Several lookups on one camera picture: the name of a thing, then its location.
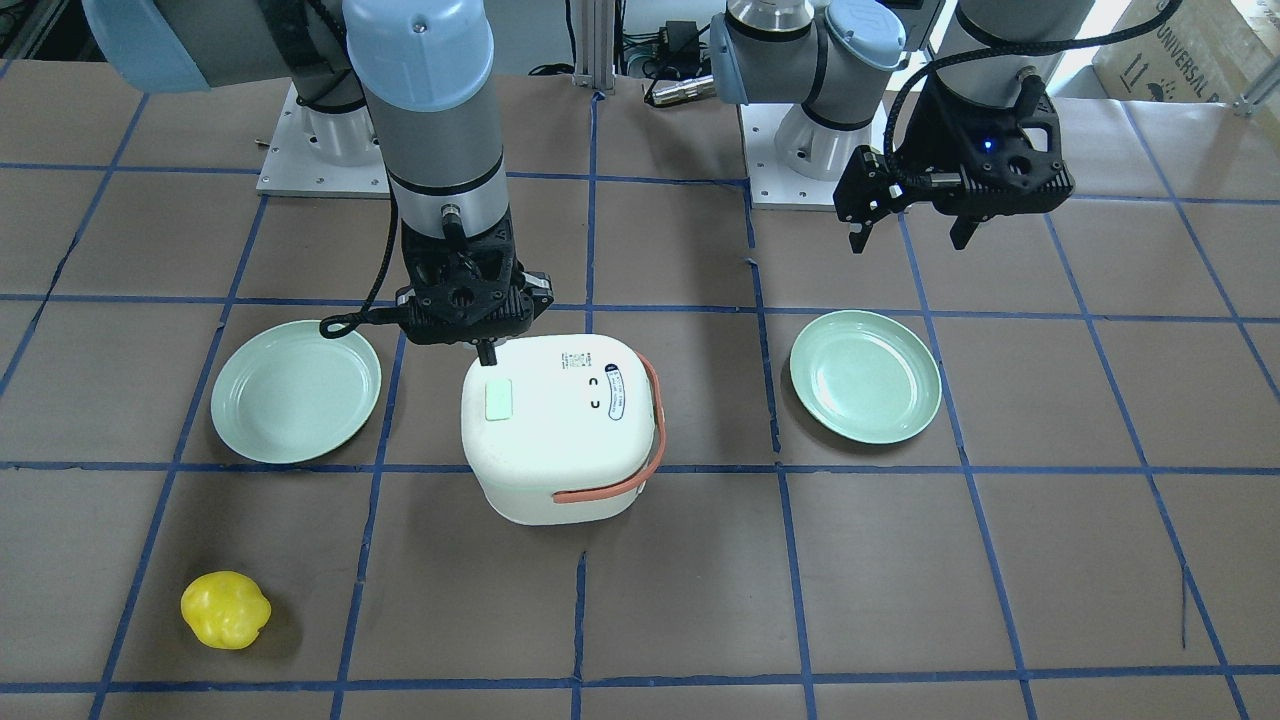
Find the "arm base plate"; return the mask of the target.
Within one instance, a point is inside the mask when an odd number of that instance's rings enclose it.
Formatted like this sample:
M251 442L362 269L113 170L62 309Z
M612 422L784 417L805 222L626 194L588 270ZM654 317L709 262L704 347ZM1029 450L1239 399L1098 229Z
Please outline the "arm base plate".
M887 122L884 101L873 110L868 124L846 131L817 123L799 104L740 105L754 204L780 210L833 210L835 190L852 150L881 143Z
M315 111L297 102L291 86L256 190L271 197L385 199L385 165L367 109Z

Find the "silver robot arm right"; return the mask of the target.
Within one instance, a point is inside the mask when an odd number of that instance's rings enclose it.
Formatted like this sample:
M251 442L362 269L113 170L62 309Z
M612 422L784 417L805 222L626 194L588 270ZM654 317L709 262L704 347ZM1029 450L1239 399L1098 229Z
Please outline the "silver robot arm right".
M472 345L484 366L553 304L515 250L494 38L480 1L86 1L106 60L146 94L289 77L302 106L365 110L390 195L381 265L408 284L324 319L337 340L397 325L415 345Z

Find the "green plate near right arm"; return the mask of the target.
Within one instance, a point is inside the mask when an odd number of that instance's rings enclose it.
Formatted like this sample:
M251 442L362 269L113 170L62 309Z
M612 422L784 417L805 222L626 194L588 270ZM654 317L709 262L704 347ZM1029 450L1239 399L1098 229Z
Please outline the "green plate near right arm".
M381 363L357 333L328 340L316 320L289 322L239 346L215 379L210 416L242 457L294 464L353 438L381 392Z

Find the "green plate near left arm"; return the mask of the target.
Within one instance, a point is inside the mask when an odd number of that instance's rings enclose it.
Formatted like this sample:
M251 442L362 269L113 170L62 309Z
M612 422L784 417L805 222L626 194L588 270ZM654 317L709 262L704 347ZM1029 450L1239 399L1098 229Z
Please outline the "green plate near left arm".
M790 350L788 375L810 416L864 445L919 436L942 402L940 365L923 340L895 319L863 310L809 322Z

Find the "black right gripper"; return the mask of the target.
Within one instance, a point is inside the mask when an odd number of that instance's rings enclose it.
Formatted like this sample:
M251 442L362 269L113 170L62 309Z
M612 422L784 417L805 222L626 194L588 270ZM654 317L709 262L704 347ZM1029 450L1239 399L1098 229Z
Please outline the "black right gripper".
M518 260L512 213L479 234L434 237L399 223L410 286L396 297L396 324L416 345L477 342L481 366L498 364L498 340L520 336L556 301L550 277Z

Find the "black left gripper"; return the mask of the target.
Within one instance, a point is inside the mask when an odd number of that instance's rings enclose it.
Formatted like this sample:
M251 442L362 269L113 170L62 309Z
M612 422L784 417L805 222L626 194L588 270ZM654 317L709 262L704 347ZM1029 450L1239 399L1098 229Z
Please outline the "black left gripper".
M1064 204L1075 182L1044 82L1023 72L1015 90L1009 106L987 108L931 78L900 146L891 154L856 146L833 192L851 251L863 254L873 225L914 202L955 217L948 237L956 251L992 217L1041 214Z

